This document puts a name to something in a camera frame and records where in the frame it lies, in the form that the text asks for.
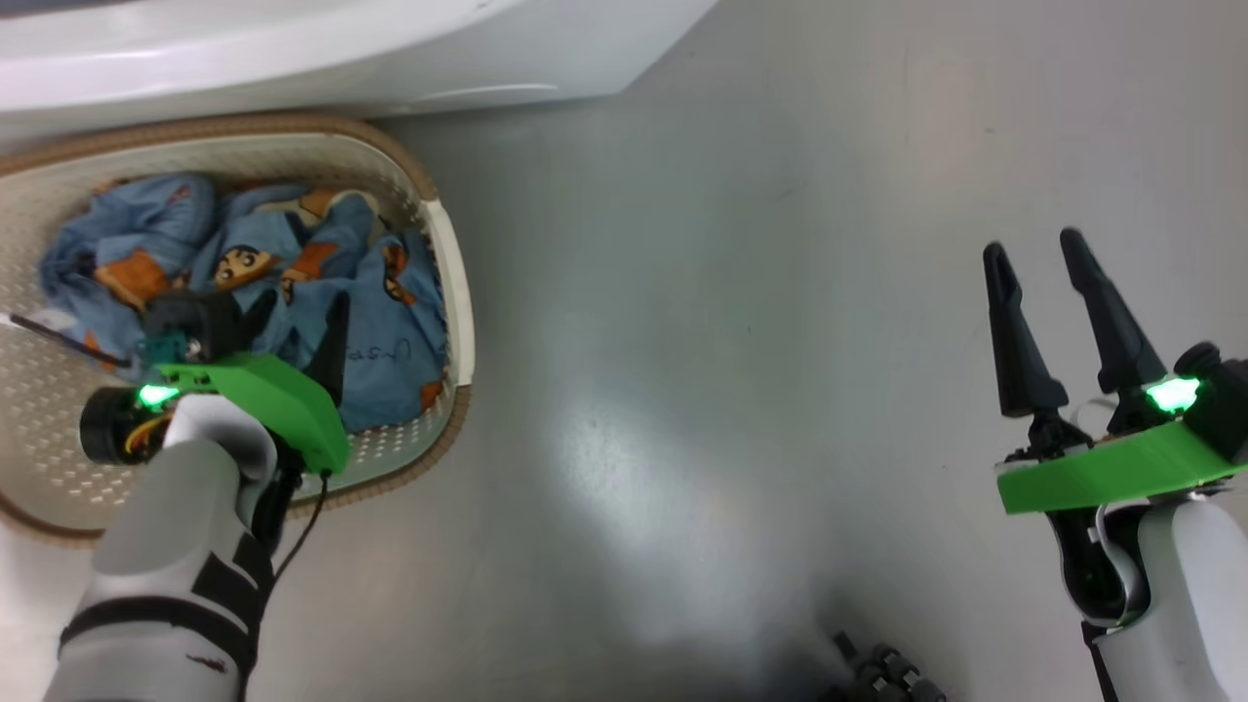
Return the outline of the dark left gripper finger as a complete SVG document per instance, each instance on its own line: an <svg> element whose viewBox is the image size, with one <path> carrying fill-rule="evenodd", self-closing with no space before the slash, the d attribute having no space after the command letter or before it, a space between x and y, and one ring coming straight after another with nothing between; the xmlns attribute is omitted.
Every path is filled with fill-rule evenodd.
<svg viewBox="0 0 1248 702"><path fill-rule="evenodd" d="M322 336L308 363L308 377L324 388L334 408L342 403L343 396L349 314L349 294L334 294L324 319L324 336Z"/></svg>
<svg viewBox="0 0 1248 702"><path fill-rule="evenodd" d="M241 350L250 353L263 353L270 347L268 329L278 302L276 289L266 290L255 299L253 306L241 317Z"/></svg>

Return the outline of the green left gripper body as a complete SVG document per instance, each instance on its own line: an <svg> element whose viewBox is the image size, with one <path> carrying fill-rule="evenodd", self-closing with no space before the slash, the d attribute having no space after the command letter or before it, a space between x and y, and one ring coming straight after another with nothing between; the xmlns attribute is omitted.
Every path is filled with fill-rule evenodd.
<svg viewBox="0 0 1248 702"><path fill-rule="evenodd" d="M142 465L161 448L216 430L223 443L253 441L260 477L268 441L295 450L295 471L342 472L351 445L324 386L275 355L236 353L215 363L158 363L147 385L99 387L80 413L80 448L97 465Z"/></svg>

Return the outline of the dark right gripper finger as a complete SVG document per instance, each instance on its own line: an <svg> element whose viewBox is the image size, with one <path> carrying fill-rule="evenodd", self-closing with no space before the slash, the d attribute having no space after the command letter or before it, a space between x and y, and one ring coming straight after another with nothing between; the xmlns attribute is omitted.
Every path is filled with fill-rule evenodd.
<svg viewBox="0 0 1248 702"><path fill-rule="evenodd" d="M1022 294L1002 244L982 252L988 321L993 339L995 385L1003 417L1033 416L1040 410L1060 410L1070 395L1050 373L1022 310Z"/></svg>
<svg viewBox="0 0 1248 702"><path fill-rule="evenodd" d="M1071 284L1087 309L1101 361L1097 373L1101 391L1118 393L1163 378L1167 368L1082 231L1062 230L1060 244Z"/></svg>

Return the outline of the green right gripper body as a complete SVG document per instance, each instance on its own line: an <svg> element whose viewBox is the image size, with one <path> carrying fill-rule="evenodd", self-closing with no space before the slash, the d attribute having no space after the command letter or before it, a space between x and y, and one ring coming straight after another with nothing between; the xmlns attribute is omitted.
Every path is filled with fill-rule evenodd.
<svg viewBox="0 0 1248 702"><path fill-rule="evenodd" d="M1246 462L1231 462L1181 418L1194 408L1198 378L1163 378L1146 387L1149 408L1164 423L1065 457L1007 458L995 467L995 485L1008 515L1097 508L1132 498L1183 492L1233 477Z"/></svg>

